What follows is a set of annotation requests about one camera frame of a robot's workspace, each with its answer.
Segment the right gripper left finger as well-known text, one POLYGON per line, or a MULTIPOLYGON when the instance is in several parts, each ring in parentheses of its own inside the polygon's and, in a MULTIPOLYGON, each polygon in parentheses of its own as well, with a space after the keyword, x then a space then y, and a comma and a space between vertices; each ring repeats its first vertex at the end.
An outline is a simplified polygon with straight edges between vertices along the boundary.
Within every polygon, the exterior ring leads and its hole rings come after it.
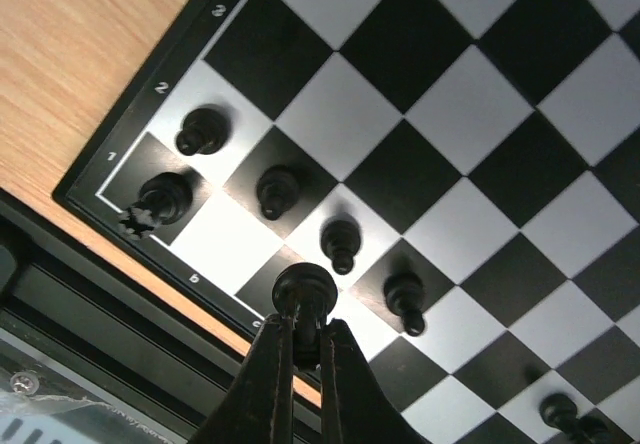
POLYGON ((190 443, 293 441, 292 333, 289 318, 265 319, 225 398, 190 443))

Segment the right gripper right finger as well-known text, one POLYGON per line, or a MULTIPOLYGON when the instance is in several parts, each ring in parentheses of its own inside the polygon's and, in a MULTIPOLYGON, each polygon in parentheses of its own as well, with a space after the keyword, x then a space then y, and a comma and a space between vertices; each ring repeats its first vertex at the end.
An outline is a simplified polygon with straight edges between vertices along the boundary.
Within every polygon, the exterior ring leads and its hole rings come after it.
POLYGON ((333 319, 320 343, 325 443, 423 443, 386 398, 347 323, 333 319))

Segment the black queen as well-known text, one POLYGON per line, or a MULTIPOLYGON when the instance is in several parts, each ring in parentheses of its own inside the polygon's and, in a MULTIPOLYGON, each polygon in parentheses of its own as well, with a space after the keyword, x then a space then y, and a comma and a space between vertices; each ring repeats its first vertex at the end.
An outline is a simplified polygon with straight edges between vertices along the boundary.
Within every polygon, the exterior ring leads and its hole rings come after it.
POLYGON ((276 278, 272 302, 277 313, 291 322, 293 363, 300 371, 314 371, 320 365, 321 333, 337 297, 331 274, 314 263, 292 264, 276 278))

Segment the black rook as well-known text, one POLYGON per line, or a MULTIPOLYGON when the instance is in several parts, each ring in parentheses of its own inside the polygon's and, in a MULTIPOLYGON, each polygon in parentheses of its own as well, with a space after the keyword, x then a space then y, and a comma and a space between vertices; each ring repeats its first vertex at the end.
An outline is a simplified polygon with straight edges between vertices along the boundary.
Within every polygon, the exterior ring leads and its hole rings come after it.
POLYGON ((193 191, 181 174, 163 172, 146 181, 137 200, 119 215, 118 231, 131 240, 142 240, 158 228, 180 220, 193 203, 193 191))

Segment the folding chess board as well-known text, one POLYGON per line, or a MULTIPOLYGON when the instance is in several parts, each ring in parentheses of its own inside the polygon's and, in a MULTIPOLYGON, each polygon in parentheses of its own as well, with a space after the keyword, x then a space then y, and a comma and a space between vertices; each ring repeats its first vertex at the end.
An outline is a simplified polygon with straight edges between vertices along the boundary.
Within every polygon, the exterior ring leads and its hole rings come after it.
POLYGON ((254 335, 288 265, 331 262, 388 399, 434 443, 558 443, 563 392, 616 443, 639 438, 639 0, 190 0, 54 193, 215 315, 254 335), (185 156, 185 116, 230 120, 185 156), (298 202, 265 219, 262 174, 298 202), (142 185, 193 203, 142 240, 118 229, 142 185), (413 272, 426 330, 383 285, 413 272))

